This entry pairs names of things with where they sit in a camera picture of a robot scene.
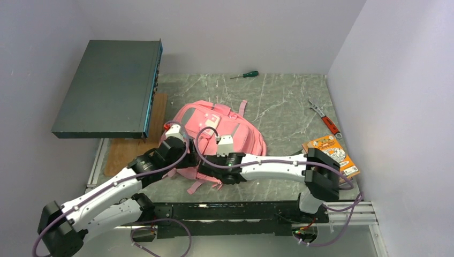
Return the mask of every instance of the orange book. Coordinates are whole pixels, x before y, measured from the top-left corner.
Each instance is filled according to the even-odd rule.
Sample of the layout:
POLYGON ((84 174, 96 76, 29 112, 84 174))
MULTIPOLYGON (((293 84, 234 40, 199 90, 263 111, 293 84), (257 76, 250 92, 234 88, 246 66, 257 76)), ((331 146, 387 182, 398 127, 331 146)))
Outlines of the orange book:
MULTIPOLYGON (((315 147, 322 150, 325 154, 339 163, 340 172, 349 179, 359 174, 359 170, 356 167, 355 163, 344 151, 334 135, 327 135, 325 137, 312 140, 310 142, 304 143, 302 147, 306 152, 309 147, 315 147)), ((339 183, 341 184, 344 182, 345 181, 343 179, 339 180, 339 183)))

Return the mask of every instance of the white wall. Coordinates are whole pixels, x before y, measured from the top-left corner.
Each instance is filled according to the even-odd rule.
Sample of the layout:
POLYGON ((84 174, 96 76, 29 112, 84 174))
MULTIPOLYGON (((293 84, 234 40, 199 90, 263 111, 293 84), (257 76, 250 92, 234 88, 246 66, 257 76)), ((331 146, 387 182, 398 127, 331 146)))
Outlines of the white wall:
POLYGON ((328 73, 390 256, 452 256, 454 2, 368 0, 328 73))
POLYGON ((31 256, 44 205, 84 192, 96 140, 50 129, 92 38, 73 0, 0 1, 0 256, 31 256))
POLYGON ((102 39, 163 41, 163 73, 326 74, 365 0, 78 0, 102 39))

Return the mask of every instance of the gray wall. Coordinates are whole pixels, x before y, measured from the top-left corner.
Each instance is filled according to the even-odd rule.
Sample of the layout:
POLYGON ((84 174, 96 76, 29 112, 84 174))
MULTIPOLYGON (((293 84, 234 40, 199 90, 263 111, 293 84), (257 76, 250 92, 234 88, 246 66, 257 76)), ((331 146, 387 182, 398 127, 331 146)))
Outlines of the gray wall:
POLYGON ((78 0, 102 39, 163 40, 164 73, 326 74, 365 0, 78 0))
POLYGON ((84 192, 96 141, 50 129, 92 38, 71 0, 0 2, 0 256, 30 256, 42 207, 84 192))
POLYGON ((328 73, 390 256, 452 256, 453 1, 368 0, 328 73))

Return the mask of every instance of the robotic arm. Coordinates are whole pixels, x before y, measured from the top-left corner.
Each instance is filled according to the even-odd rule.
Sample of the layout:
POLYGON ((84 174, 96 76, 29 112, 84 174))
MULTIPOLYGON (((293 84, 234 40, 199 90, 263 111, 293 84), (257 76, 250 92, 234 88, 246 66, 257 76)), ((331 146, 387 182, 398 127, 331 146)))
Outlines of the robotic arm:
MULTIPOLYGON (((182 130, 179 125, 173 125, 158 149, 136 157, 115 177, 87 194, 62 205, 55 201, 47 204, 38 234, 50 254, 73 256, 85 242, 116 226, 152 220, 153 203, 143 193, 136 192, 161 180, 173 168, 199 165, 198 149, 192 139, 185 140, 182 130)), ((332 172, 339 170, 339 164, 318 149, 283 157, 233 153, 233 141, 228 135, 220 137, 218 148, 215 156, 200 156, 199 172, 224 184, 259 178, 305 183, 307 188, 299 198, 299 209, 309 214, 316 213, 323 202, 339 199, 339 177, 332 172)), ((38 242, 33 249, 35 256, 38 242)))

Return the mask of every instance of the pink backpack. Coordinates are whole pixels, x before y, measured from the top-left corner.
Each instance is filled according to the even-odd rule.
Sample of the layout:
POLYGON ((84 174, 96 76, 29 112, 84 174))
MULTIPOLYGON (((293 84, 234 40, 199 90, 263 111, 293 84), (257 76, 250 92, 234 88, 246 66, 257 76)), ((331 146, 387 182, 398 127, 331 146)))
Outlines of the pink backpack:
MULTIPOLYGON (((246 100, 242 101, 240 111, 237 114, 231 111, 231 108, 227 105, 200 100, 183 106, 173 120, 185 126, 187 133, 193 139, 202 128, 210 126, 214 127, 219 135, 232 135, 235 152, 265 156, 267 146, 262 134, 243 118, 246 103, 246 100)), ((198 146, 203 154, 216 155, 217 144, 214 132, 205 130, 200 135, 198 146)), ((187 190, 189 194, 193 194, 206 181, 214 182, 213 187, 218 186, 218 189, 222 187, 220 180, 198 173, 195 167, 173 169, 164 176, 172 177, 176 172, 188 179, 196 180, 187 190)))

